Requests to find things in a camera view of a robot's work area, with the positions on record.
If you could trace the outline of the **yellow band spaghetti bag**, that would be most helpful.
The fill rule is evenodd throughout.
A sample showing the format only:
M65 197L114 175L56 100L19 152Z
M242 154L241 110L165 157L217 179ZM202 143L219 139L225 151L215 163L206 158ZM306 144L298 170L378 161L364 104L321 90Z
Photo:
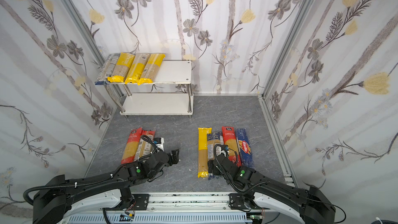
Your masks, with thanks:
M138 83L146 63L150 57L148 53L139 53L135 56L132 66L126 76L125 84L136 84Z

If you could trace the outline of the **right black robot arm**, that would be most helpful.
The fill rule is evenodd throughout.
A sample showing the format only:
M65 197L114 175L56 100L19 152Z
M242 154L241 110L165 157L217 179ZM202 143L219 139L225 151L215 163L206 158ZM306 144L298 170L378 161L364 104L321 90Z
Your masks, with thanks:
M303 189L280 183L252 168L238 167L224 154L218 155L214 164L250 206L272 209L302 224L335 222L336 207L317 187Z

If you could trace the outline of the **clear grey labelled spaghetti bag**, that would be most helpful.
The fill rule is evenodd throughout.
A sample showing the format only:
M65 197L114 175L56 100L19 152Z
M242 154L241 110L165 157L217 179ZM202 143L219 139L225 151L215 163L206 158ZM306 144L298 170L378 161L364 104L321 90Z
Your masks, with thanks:
M95 85L103 86L103 85L109 85L110 82L108 78L113 74L113 71L115 69L115 66L119 60L121 53L113 53L109 54L103 67L101 68L101 71L95 81Z

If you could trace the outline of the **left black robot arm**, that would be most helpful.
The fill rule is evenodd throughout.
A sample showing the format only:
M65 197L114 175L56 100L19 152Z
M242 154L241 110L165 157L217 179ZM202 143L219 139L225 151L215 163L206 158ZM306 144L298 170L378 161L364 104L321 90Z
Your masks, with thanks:
M56 176L44 186L27 189L24 200L33 206L33 223L56 224L72 213L83 201L108 191L118 193L117 202L111 207L122 210L134 203L130 188L152 182L163 174L164 167L179 162L179 150L166 153L161 149L137 161L122 164L113 172L78 179Z

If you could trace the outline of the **yellow Pastatime spaghetti bag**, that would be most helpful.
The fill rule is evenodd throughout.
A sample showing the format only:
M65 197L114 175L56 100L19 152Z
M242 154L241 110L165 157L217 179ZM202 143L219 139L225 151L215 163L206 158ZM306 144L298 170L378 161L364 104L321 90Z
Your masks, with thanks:
M124 83L134 58L135 55L122 52L118 58L113 73L107 78L107 80L110 83Z

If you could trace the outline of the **yellow spaghetti bag barcode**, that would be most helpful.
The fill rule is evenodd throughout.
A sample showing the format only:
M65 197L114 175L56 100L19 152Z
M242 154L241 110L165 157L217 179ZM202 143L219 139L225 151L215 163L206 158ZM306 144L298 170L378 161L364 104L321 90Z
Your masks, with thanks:
M152 84L164 58L165 54L151 54L137 84Z

